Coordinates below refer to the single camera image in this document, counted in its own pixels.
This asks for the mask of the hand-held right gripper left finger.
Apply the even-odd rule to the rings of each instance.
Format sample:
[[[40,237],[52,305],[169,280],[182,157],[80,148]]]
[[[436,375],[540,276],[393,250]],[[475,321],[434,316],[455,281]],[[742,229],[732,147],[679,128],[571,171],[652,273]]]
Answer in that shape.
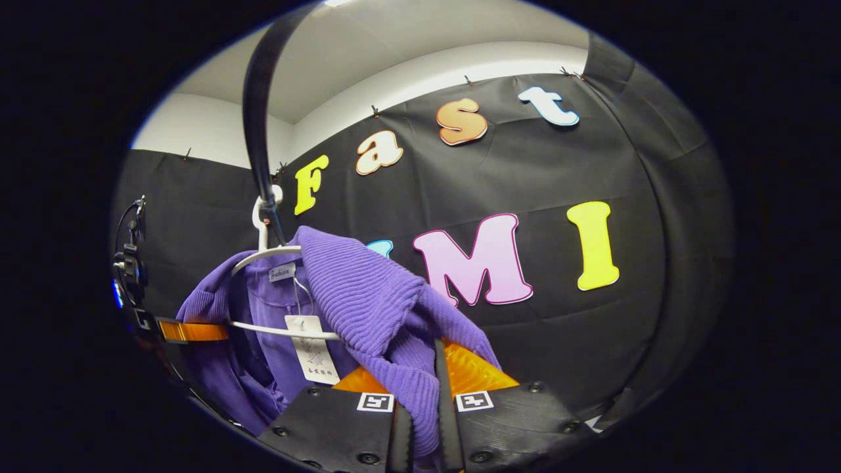
[[[310,384],[258,440],[321,472],[411,472],[413,422],[396,398],[357,374]]]

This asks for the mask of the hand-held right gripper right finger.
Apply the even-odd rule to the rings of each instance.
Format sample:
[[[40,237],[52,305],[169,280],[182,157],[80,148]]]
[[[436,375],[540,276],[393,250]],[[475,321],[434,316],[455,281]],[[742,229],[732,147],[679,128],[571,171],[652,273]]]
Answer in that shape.
[[[595,442],[595,432],[541,381],[453,395],[436,345],[442,472],[541,472]]]

